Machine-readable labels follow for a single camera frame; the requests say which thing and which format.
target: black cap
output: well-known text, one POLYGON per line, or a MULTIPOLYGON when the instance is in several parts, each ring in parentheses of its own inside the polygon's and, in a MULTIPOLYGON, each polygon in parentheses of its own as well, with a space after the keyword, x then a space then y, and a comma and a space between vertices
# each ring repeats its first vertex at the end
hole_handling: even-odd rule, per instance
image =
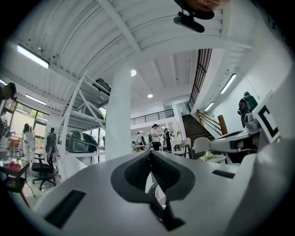
POLYGON ((209 11, 209 12, 201 12, 201 11, 196 11, 193 8, 190 8, 187 6, 183 0, 174 0, 182 9, 188 11, 192 16, 202 19, 202 20, 210 20, 214 17, 214 12, 209 11))
POLYGON ((11 92, 12 92, 11 98, 13 98, 14 95, 15 95, 15 93, 17 92, 17 89, 15 87, 15 84, 14 83, 8 83, 7 86, 10 87, 11 92))

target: chair base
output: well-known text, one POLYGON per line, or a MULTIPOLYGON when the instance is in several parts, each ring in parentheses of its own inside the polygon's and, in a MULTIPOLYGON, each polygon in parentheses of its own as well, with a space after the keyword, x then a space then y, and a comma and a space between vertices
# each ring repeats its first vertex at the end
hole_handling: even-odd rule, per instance
POLYGON ((48 177, 47 175, 43 175, 42 178, 33 179, 32 183, 35 184, 35 181, 39 181, 39 180, 42 180, 42 182, 41 182, 41 184, 40 184, 40 187, 39 187, 39 190, 41 190, 42 185, 43 185, 45 182, 53 183, 54 186, 56 185, 56 183, 55 183, 55 177, 48 177))

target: wooden post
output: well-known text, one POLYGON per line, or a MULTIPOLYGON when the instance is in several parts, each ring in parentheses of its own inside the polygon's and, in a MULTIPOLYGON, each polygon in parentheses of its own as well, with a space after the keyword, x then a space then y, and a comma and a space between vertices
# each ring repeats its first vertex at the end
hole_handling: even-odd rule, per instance
POLYGON ((226 128, 226 124, 225 124, 223 115, 218 116, 218 121, 219 121, 219 124, 220 124, 222 135, 226 135, 227 134, 227 128, 226 128))
POLYGON ((197 110, 197 115, 198 115, 198 118, 199 118, 200 124, 204 126, 203 121, 202 121, 201 118, 200 118, 200 110, 199 110, 199 109, 197 110))

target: metal rack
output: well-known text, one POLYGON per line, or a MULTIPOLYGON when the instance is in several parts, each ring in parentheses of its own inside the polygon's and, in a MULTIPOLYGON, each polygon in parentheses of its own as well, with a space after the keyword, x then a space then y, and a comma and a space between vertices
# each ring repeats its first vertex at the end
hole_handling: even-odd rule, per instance
POLYGON ((86 167, 76 157, 100 156, 104 151, 94 153, 66 153, 65 143, 68 127, 87 131, 96 128, 105 130, 106 122, 98 118, 94 111, 100 113, 99 108, 108 104, 110 92, 100 86, 97 82, 86 75, 85 71, 78 85, 70 92, 69 97, 62 110, 62 119, 58 128, 58 136, 61 134, 60 160, 58 161, 61 179, 64 181, 79 170, 86 167), (88 109, 92 116, 83 113, 88 109))

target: person in white coverall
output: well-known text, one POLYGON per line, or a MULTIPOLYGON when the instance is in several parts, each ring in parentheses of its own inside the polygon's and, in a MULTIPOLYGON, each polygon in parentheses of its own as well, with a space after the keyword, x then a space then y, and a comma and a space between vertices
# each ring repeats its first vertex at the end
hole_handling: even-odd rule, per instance
POLYGON ((29 124, 24 124, 22 133, 22 140, 20 142, 21 148, 24 142, 24 153, 27 161, 33 161, 35 157, 35 133, 29 124))

